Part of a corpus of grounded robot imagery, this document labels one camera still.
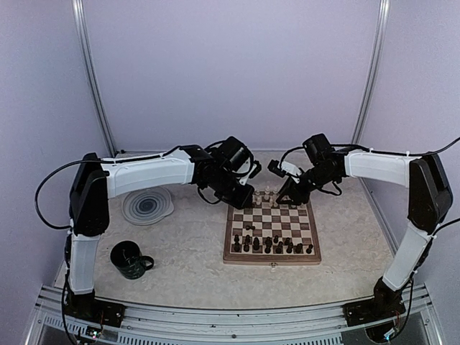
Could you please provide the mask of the dark king piece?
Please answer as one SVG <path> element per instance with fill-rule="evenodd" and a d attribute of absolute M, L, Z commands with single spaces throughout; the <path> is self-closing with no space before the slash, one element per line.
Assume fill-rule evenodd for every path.
<path fill-rule="evenodd" d="M 282 254 L 283 253 L 283 247 L 284 247 L 284 244 L 282 241 L 279 241 L 277 243 L 277 246 L 276 246 L 276 249 L 275 249 L 275 253 L 276 254 Z"/>

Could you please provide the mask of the dark bishop piece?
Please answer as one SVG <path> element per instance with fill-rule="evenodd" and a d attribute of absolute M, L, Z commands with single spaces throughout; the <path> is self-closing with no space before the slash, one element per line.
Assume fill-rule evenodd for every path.
<path fill-rule="evenodd" d="M 285 240 L 285 246 L 286 246 L 285 252 L 286 252 L 287 254 L 291 254 L 292 251 L 293 251 L 293 243 L 291 242 L 290 238 L 287 238 L 287 239 Z"/>

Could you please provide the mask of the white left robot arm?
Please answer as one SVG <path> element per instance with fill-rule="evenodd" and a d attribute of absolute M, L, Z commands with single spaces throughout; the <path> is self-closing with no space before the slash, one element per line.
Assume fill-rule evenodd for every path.
<path fill-rule="evenodd" d="M 109 200 L 150 188 L 196 185 L 210 188 L 217 202 L 244 209 L 254 194 L 249 180 L 259 171 L 254 154 L 233 136 L 206 148 L 178 145 L 154 155 L 113 160 L 85 155 L 70 189 L 68 287 L 73 309 L 87 320 L 101 312 L 92 296 L 98 243 L 110 223 Z"/>

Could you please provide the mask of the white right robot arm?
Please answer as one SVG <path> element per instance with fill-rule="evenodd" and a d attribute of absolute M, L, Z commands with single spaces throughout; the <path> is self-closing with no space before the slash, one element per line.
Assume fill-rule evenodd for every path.
<path fill-rule="evenodd" d="M 285 178 L 277 203 L 306 204 L 311 193 L 341 195 L 345 178 L 360 180 L 388 238 L 395 240 L 393 258 L 374 286 L 367 306 L 376 319 L 403 305 L 402 292 L 430 253 L 454 195 L 440 152 L 391 152 L 359 144 L 333 144 L 316 134 L 301 144 L 310 161 L 307 170 L 283 155 L 269 163 L 270 172 Z"/>

